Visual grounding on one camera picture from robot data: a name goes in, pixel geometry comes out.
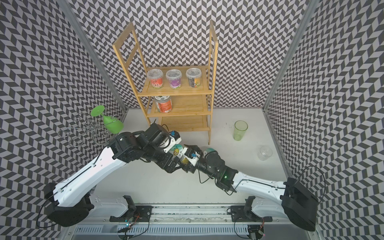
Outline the sunflower seed container yellow label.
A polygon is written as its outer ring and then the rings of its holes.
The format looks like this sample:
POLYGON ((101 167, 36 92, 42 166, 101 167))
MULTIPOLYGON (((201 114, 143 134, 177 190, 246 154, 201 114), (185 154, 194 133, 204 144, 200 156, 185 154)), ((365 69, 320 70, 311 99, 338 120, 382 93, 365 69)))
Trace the sunflower seed container yellow label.
POLYGON ((184 155, 182 155, 183 149, 184 147, 182 145, 176 144, 170 149, 170 152, 174 155, 174 157, 179 158, 181 164, 187 165, 189 160, 184 155))

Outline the carrot seed container red label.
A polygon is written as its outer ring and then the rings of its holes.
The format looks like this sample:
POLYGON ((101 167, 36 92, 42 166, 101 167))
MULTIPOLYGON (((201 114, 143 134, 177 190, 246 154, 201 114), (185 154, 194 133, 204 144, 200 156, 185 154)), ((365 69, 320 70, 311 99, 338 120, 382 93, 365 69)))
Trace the carrot seed container red label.
POLYGON ((173 109, 171 96, 154 97, 156 107, 160 113, 169 113, 173 109))

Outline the small purple seed jar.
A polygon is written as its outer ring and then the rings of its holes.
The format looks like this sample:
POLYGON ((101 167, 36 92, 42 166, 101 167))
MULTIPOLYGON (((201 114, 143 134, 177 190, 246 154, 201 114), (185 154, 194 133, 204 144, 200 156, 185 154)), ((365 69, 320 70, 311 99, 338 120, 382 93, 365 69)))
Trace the small purple seed jar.
POLYGON ((182 73, 180 70, 169 70, 166 73, 166 78, 169 81, 172 89, 178 89, 182 85, 182 73))

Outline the red tomato seed container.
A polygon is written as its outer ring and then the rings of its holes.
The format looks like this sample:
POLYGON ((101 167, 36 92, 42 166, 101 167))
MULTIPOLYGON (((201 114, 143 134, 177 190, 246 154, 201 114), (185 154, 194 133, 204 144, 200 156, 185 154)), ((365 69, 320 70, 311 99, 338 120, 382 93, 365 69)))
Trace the red tomato seed container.
POLYGON ((149 79, 152 87, 154 89, 160 89, 163 87, 163 71, 160 69, 152 69, 147 73, 147 78, 149 79))

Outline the small clear seed jar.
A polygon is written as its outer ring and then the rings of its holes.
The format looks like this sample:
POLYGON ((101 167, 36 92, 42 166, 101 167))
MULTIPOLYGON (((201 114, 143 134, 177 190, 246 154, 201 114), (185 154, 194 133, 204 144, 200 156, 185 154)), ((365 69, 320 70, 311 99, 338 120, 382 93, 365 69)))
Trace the small clear seed jar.
POLYGON ((189 86, 192 88, 198 88, 202 80, 202 71, 198 68, 190 68, 186 71, 186 76, 189 82, 189 86))

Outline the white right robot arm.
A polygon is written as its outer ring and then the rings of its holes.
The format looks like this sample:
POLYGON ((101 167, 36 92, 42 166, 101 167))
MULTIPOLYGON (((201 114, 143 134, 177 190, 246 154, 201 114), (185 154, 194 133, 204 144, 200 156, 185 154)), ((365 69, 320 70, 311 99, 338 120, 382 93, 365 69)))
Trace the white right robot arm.
POLYGON ((180 154, 228 195, 249 194, 251 212, 257 217, 287 218, 303 230, 315 231, 319 199, 299 180, 271 181, 246 175, 226 166, 217 151, 202 152, 198 146, 186 145, 180 154))

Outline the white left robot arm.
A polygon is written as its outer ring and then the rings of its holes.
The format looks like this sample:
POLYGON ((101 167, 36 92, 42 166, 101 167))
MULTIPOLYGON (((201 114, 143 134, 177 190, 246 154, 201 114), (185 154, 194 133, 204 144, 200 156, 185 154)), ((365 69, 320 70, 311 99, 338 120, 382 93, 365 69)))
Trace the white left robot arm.
POLYGON ((168 132, 156 123, 146 131, 118 134, 97 157, 74 175, 44 187, 44 198, 49 203, 44 208, 44 214, 62 227, 78 224, 94 209, 90 191, 99 182, 136 160, 153 162, 166 169, 173 158, 170 149, 181 140, 179 132, 168 132))

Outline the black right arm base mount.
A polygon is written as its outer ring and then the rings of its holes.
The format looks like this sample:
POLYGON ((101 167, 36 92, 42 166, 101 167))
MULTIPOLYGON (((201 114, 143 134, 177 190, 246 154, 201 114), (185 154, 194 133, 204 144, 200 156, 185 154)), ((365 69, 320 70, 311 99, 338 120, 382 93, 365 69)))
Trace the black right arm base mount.
POLYGON ((244 205, 233 205, 230 206, 230 208, 227 210, 227 213, 231 216, 232 222, 237 223, 245 223, 245 222, 251 222, 251 223, 262 223, 263 218, 256 215, 252 211, 252 204, 254 203, 254 200, 256 197, 249 196, 246 199, 246 202, 244 205))

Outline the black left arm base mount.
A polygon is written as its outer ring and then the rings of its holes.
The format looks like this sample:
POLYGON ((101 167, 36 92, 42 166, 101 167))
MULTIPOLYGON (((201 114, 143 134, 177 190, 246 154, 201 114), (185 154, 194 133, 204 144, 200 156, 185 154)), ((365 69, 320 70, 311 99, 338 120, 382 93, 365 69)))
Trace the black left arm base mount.
POLYGON ((151 205, 139 205, 136 206, 132 197, 124 195, 123 198, 127 202, 128 209, 122 214, 116 216, 110 216, 110 222, 116 223, 128 223, 131 222, 149 222, 152 215, 153 206, 151 205))

